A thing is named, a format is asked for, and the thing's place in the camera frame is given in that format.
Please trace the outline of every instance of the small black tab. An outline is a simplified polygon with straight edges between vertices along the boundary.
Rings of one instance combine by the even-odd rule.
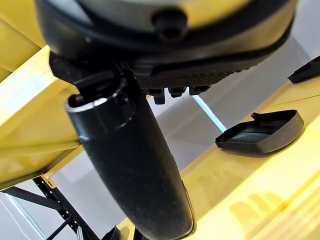
[[[298,84],[304,81],[308,81],[320,76],[320,56],[311,60],[307,64],[296,70],[288,79],[294,83]]]

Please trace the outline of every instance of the metal rod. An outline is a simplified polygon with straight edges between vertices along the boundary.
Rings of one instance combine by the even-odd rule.
[[[59,199],[63,207],[68,211],[76,223],[82,228],[82,232],[87,235],[90,240],[99,240],[97,235],[92,231],[88,224],[83,220],[79,213],[74,209],[74,207],[68,202],[65,196],[59,191],[58,188],[51,189],[53,195]]]
[[[64,209],[63,206],[58,203],[57,201],[51,200],[49,198],[46,198],[44,196],[40,196],[38,194],[35,194],[33,192],[29,192],[26,190],[23,190],[19,187],[12,186],[8,189],[2,190],[3,193],[11,195],[13,197],[26,200],[31,203],[35,203],[50,209],[54,210],[62,210]]]
[[[68,225],[68,223],[71,221],[72,217],[68,217],[62,224],[60,227],[58,227],[46,240],[53,240],[58,233],[60,233],[62,231],[62,229],[65,228],[65,226]]]
[[[62,143],[53,143],[46,145],[17,146],[0,148],[0,156],[4,158],[21,157],[26,155],[36,155],[60,152],[69,149],[75,149],[79,146],[78,141],[68,141]]]

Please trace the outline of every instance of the black rubber grip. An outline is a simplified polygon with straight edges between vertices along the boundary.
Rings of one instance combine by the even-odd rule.
[[[66,109],[100,177],[137,229],[149,240],[184,238],[195,227],[192,208],[149,104],[141,93],[124,101],[117,122],[111,111],[119,102]]]

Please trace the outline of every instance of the black plastic housing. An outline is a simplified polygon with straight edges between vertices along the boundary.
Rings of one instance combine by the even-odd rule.
[[[251,116],[254,121],[229,128],[216,138],[216,145],[239,154],[268,154],[291,144],[304,127],[297,110],[254,112]]]
[[[81,144],[108,190],[149,240],[193,232],[193,211],[176,162],[138,85],[119,81],[106,98],[66,110]]]
[[[297,0],[252,0],[219,22],[163,41],[157,31],[102,20],[77,1],[72,2],[79,14],[70,3],[61,8],[54,0],[35,2],[42,34],[55,54],[96,72],[105,70],[105,62],[126,61],[147,91],[209,86],[260,63],[287,40],[297,5]]]

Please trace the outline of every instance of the yellow beam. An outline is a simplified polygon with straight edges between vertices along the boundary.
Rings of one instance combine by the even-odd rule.
[[[54,153],[65,151],[69,149],[75,149],[79,146],[78,141],[69,141],[61,143],[53,143],[46,145],[32,145],[32,146],[20,146],[20,147],[8,147],[0,148],[1,158],[12,158],[21,156],[30,156],[45,153]]]

